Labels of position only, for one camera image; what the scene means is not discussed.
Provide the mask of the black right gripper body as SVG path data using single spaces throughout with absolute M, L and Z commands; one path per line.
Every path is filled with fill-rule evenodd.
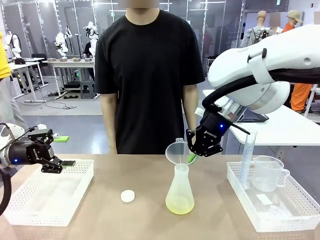
M 213 148 L 219 145 L 231 122 L 217 112 L 205 111 L 199 126 L 195 130 L 197 148 Z

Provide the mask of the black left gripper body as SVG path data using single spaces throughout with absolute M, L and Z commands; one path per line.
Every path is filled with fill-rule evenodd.
M 54 158 L 52 147 L 40 141 L 18 140 L 6 149 L 6 161 L 15 166 L 43 165 Z

